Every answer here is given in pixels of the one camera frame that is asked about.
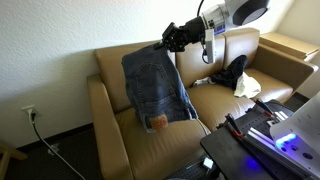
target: tan couch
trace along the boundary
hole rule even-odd
[[[216,36],[216,62],[202,62],[200,44],[183,53],[169,53],[200,120],[169,123],[164,130],[148,134],[134,114],[125,92],[121,66],[123,55],[155,42],[96,50],[100,74],[88,77],[93,124],[105,179],[164,179],[204,154],[200,139],[231,113],[242,116],[255,98],[285,102],[316,70],[306,63],[259,44],[259,31],[237,29]],[[249,58],[245,72],[262,87],[255,98],[237,98],[221,85],[190,87],[197,80],[226,68],[237,56]]]

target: wooden side table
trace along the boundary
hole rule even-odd
[[[259,42],[306,62],[311,61],[320,49],[318,45],[310,44],[275,32],[261,34]]]
[[[0,180],[4,179],[11,157],[24,160],[28,156],[0,141]]]

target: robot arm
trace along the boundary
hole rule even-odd
[[[268,10],[268,3],[269,0],[225,0],[224,4],[208,9],[184,26],[177,27],[171,23],[155,48],[165,46],[171,52],[183,52],[187,44],[201,41],[209,47],[205,54],[208,54],[208,61],[212,63],[214,35],[228,30],[230,24],[241,26],[258,19]]]

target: jeans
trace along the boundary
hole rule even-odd
[[[122,58],[126,93],[147,132],[155,132],[150,118],[165,115],[168,123],[198,119],[179,72],[167,50],[154,50],[153,45]]]

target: white wall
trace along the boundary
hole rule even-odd
[[[320,46],[319,7],[319,0],[295,1],[276,32]],[[311,63],[320,67],[320,53]],[[299,88],[298,92],[311,98],[320,91],[319,79],[320,71]]]
[[[160,39],[170,22],[195,17],[200,0],[1,0],[0,139],[37,141],[21,107],[34,104],[45,138],[91,123],[86,77],[93,49]],[[207,0],[203,9],[223,0]],[[293,0],[271,1],[248,26],[273,31]]]

